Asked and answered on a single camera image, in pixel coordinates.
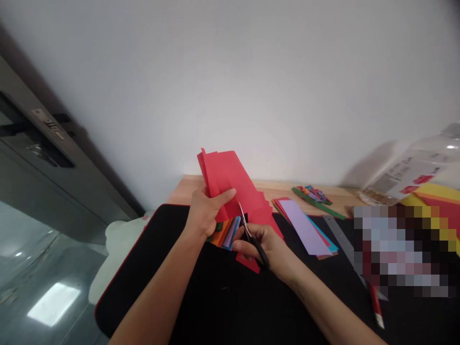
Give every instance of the floor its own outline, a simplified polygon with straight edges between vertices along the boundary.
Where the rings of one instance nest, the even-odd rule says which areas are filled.
[[[17,229],[4,227],[3,219],[0,226],[5,247],[6,241],[20,242],[5,235]],[[22,238],[14,253],[0,253],[0,273],[10,278],[0,280],[0,344],[107,344],[88,303],[105,256],[48,228],[34,234],[31,240]]]

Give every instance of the forearm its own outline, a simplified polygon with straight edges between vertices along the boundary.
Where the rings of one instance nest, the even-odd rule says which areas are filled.
[[[205,237],[183,231],[110,344],[167,344]]]
[[[385,344],[297,257],[280,277],[296,293],[332,345]]]

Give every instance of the bottle label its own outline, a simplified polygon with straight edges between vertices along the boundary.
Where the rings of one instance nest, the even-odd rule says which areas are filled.
[[[412,150],[402,156],[370,188],[396,199],[404,199],[444,171],[448,161],[449,158],[445,155]]]

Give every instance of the red pen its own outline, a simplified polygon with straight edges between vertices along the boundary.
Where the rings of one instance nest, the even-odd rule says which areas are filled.
[[[375,289],[375,287],[371,284],[368,285],[372,298],[372,307],[374,308],[375,320],[381,329],[385,329],[385,325],[383,324],[382,310],[380,309],[379,297],[377,296],[377,289]]]

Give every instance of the ruler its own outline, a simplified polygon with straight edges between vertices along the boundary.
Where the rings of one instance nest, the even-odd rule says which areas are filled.
[[[332,233],[335,236],[335,239],[337,242],[339,242],[340,248],[344,251],[348,261],[351,263],[351,265],[354,267],[355,264],[355,249],[353,248],[353,245],[350,243],[348,238],[345,236],[344,232],[342,229],[339,227],[337,222],[335,221],[334,217],[332,216],[323,216],[324,220],[326,221],[326,224],[329,226],[329,229],[331,229]],[[361,279],[361,282],[363,283],[364,287],[368,287],[367,281],[361,276],[358,275],[359,279]],[[377,290],[377,296],[379,299],[382,300],[388,300],[380,291]]]

